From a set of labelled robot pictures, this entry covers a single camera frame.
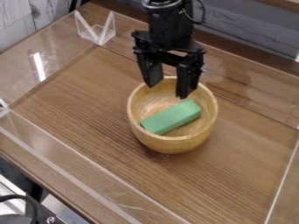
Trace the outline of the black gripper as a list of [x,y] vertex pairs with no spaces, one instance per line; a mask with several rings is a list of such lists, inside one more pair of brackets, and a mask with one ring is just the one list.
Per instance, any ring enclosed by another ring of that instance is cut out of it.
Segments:
[[147,7],[149,30],[135,30],[135,56],[146,85],[165,79],[163,64],[177,67],[177,96],[186,99],[198,88],[205,49],[193,40],[193,7]]

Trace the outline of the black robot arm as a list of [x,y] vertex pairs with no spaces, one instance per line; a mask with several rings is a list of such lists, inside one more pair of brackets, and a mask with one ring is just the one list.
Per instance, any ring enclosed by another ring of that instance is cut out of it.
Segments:
[[177,69],[175,95],[188,98],[198,88],[206,50],[193,40],[193,0],[143,0],[149,30],[131,32],[134,52],[146,85],[165,79],[163,64]]

